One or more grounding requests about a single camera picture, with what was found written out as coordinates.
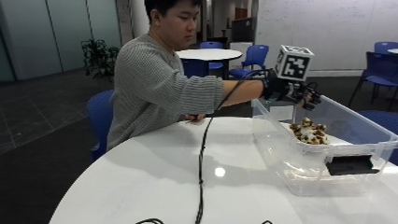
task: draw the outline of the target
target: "man's arm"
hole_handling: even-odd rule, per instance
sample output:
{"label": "man's arm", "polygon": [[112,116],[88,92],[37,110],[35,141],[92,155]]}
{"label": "man's arm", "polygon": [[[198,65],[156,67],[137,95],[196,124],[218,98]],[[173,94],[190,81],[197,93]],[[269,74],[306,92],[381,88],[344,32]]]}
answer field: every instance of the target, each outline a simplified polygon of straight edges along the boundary
{"label": "man's arm", "polygon": [[[222,81],[224,85],[224,98],[233,90],[237,81]],[[244,102],[248,102],[253,99],[257,99],[261,96],[264,91],[264,84],[260,80],[248,80],[240,84],[236,88],[233,94],[229,96],[228,101],[222,106],[236,105]]]}

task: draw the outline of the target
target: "striped sweater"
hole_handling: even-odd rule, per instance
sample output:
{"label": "striped sweater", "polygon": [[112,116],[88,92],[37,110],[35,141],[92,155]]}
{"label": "striped sweater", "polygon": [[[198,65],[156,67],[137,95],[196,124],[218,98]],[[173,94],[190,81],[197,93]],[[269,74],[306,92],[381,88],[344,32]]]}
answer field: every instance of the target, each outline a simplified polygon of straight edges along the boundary
{"label": "striped sweater", "polygon": [[116,61],[108,149],[180,121],[181,115],[213,113],[221,100],[221,78],[186,78],[177,54],[141,35],[124,45]]}

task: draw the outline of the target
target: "man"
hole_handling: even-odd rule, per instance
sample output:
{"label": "man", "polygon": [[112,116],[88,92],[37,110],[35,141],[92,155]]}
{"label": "man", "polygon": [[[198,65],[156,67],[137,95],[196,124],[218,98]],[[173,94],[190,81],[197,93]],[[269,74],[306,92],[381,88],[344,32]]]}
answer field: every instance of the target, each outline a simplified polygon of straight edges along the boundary
{"label": "man", "polygon": [[[236,81],[182,74],[176,53],[197,32],[201,0],[145,0],[148,34],[121,48],[115,67],[113,121],[108,149],[128,138],[163,128],[181,115],[210,114]],[[222,106],[258,98],[264,82],[245,81]]]}

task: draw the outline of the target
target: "white table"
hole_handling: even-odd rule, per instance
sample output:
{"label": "white table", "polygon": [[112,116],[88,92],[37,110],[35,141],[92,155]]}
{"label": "white table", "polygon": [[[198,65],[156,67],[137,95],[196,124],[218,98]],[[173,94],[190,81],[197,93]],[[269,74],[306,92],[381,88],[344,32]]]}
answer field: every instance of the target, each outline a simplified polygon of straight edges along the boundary
{"label": "white table", "polygon": [[[165,224],[194,223],[204,129],[204,124],[180,122],[120,144],[76,180],[49,223],[133,224],[149,217]],[[252,119],[213,120],[201,223],[397,223],[397,166],[389,165],[373,193],[298,197],[268,170],[253,140]]]}
{"label": "white table", "polygon": [[398,49],[389,49],[387,52],[390,52],[393,54],[398,54]]}
{"label": "white table", "polygon": [[222,62],[222,79],[228,79],[229,61],[241,57],[241,52],[233,49],[186,49],[177,51],[181,59],[200,59],[208,63]]}

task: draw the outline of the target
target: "transparent plastic bin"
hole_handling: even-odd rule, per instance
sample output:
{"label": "transparent plastic bin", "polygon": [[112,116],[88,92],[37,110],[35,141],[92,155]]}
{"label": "transparent plastic bin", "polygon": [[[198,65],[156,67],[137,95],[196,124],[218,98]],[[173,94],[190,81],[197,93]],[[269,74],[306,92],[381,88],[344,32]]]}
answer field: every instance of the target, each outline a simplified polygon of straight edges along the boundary
{"label": "transparent plastic bin", "polygon": [[[369,192],[398,146],[398,136],[326,96],[321,101],[314,111],[290,105],[284,112],[284,102],[253,100],[253,132],[262,160],[298,196]],[[296,139],[289,124],[304,118],[326,124],[329,145]]]}

